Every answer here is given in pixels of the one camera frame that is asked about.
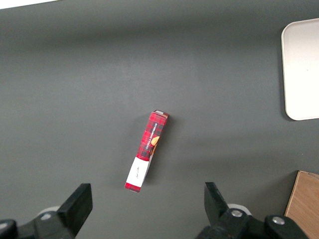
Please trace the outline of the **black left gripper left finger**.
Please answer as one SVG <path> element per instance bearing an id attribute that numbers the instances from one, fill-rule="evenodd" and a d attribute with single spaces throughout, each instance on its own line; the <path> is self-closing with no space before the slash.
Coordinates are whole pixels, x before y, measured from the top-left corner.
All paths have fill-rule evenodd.
<path id="1" fill-rule="evenodd" d="M 2 239 L 74 239 L 93 209 L 90 183 L 82 183 L 61 205 L 42 210 L 19 226 L 13 219 L 0 221 Z"/>

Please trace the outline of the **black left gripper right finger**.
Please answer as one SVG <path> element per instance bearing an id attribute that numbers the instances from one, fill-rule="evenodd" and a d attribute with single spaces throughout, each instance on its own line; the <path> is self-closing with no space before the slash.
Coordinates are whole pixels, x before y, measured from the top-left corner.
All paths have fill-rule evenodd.
<path id="1" fill-rule="evenodd" d="M 205 183 L 204 208 L 210 225 L 197 235 L 198 239 L 308 238 L 289 217 L 269 215 L 259 221 L 245 207 L 227 204 L 213 182 Z"/>

